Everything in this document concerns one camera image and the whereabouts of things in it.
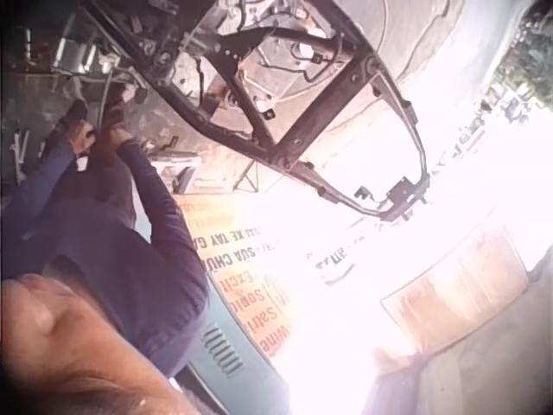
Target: metal frame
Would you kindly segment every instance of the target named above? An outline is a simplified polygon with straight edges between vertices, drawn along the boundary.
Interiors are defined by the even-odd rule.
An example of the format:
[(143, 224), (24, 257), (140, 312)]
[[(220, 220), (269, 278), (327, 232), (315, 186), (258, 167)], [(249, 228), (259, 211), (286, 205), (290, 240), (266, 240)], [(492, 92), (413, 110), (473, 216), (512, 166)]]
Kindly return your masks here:
[[(308, 0), (308, 2), (334, 28), (336, 35), (333, 39), (324, 39), (285, 28), (255, 28), (231, 35), (216, 35), (213, 43), (219, 44), (220, 48), (208, 50), (205, 54), (228, 85), (251, 123), (253, 134), (250, 139), (239, 132), (212, 124), (209, 116), (194, 106), (177, 86), (172, 83), (165, 85), (157, 82), (156, 77), (148, 70), (151, 64), (142, 49), (118, 27), (109, 12), (104, 10), (98, 1), (84, 1), (83, 10), (118, 52), (129, 58), (145, 80), (200, 134), (284, 176), (314, 188), (319, 196), (331, 202), (343, 203), (361, 214), (376, 216), (381, 220), (395, 220), (422, 197), (429, 186), (426, 155), (416, 131), (416, 115), (411, 103), (401, 96), (376, 50), (340, 7), (332, 0)], [(336, 43), (339, 42), (340, 57), (350, 59), (278, 143), (271, 135), (262, 114), (251, 101), (238, 76), (238, 63), (267, 37), (305, 43), (327, 50), (329, 53), (335, 52)], [(411, 185), (408, 194), (404, 194), (402, 200), (399, 201), (396, 195), (393, 206), (385, 211), (362, 207), (317, 174), (311, 163), (299, 160), (305, 150), (367, 84), (371, 84), (375, 96), (383, 99), (402, 119), (419, 153), (421, 166), (420, 181)]]

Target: blue long-sleeve shirt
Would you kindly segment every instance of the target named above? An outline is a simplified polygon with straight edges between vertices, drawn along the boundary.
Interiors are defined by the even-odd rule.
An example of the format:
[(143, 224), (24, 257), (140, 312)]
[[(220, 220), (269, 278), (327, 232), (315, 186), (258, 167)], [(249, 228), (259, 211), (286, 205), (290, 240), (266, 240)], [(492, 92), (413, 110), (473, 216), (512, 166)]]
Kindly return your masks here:
[(182, 211), (134, 140), (119, 157), (135, 180), (152, 226), (151, 244), (124, 224), (121, 213), (93, 199), (50, 201), (75, 155), (53, 149), (2, 213), (2, 279), (41, 273), (63, 255), (121, 335), (168, 377), (188, 362), (207, 311), (207, 273)]

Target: person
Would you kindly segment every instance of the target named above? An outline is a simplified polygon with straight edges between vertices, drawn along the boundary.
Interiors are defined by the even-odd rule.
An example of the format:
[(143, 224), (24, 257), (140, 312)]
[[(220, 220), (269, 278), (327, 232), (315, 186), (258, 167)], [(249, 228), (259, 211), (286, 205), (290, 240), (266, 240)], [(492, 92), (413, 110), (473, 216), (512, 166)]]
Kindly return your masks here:
[[(122, 100), (108, 102), (96, 134), (75, 101), (2, 211), (3, 368), (40, 413), (196, 413), (167, 378), (199, 339), (207, 273)], [(131, 177), (151, 243), (133, 229)]]

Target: hand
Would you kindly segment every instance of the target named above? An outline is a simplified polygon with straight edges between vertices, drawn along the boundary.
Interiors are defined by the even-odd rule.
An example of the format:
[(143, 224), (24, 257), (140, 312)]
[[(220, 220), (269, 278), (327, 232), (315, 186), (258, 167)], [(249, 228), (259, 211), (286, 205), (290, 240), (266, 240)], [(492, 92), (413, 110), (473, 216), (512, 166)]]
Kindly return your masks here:
[(129, 134), (126, 130), (124, 130), (120, 125), (113, 125), (109, 132), (110, 137), (110, 144), (111, 147), (117, 151), (119, 146), (124, 143), (125, 141), (129, 141), (132, 139), (132, 135)]
[(96, 141), (96, 133), (94, 132), (94, 127), (81, 119), (71, 130), (69, 130), (67, 139), (71, 147), (73, 147), (73, 152), (78, 156), (90, 149), (90, 146), (94, 144)]

